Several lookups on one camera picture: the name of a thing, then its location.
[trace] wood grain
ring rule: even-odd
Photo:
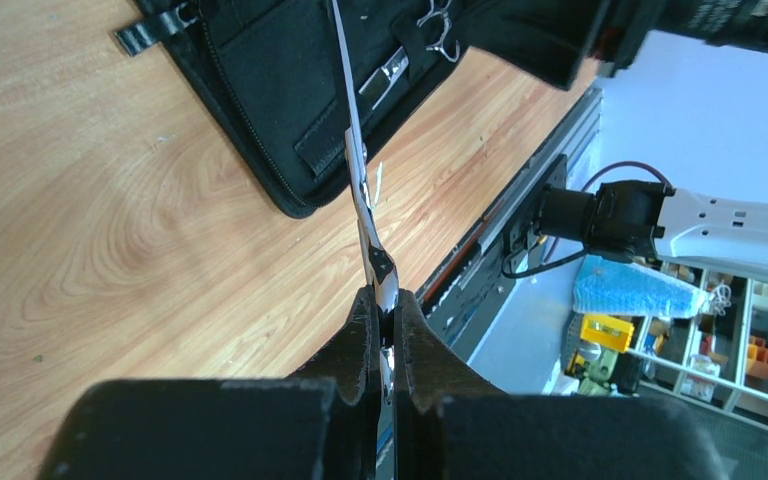
[[[115,377],[281,376],[362,284],[348,194],[272,206],[126,0],[0,0],[0,479]],[[417,288],[581,94],[480,52],[378,156],[379,228]]]

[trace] blue sponge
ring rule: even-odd
[[[573,288],[573,310],[607,315],[693,318],[708,295],[677,278],[636,263],[588,255]]]

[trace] white wall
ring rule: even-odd
[[[768,55],[652,32],[630,69],[598,85],[603,165],[639,160],[682,188],[768,202]]]
[[[599,135],[579,158],[571,158],[567,187],[581,189],[598,170]],[[562,241],[553,258],[577,252],[580,243]],[[548,394],[560,374],[564,326],[572,309],[572,287],[581,260],[516,283],[468,364],[502,390],[517,395]],[[528,268],[527,262],[518,270]]]

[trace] black zipper case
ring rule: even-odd
[[[116,32],[135,56],[162,42],[273,202],[311,215],[348,186],[338,101],[338,46],[323,0],[134,0],[145,18]],[[436,1],[436,8],[445,0]],[[426,46],[441,22],[417,25],[432,0],[341,0],[356,91],[399,48],[407,70],[380,103],[358,95],[368,160],[454,71]],[[569,88],[603,1],[452,0],[446,49],[489,51]]]

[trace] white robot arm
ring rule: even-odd
[[[677,189],[664,198],[658,225],[658,258],[768,282],[768,204]]]
[[[615,261],[659,258],[768,282],[768,204],[625,181],[595,195],[548,190],[535,224]]]

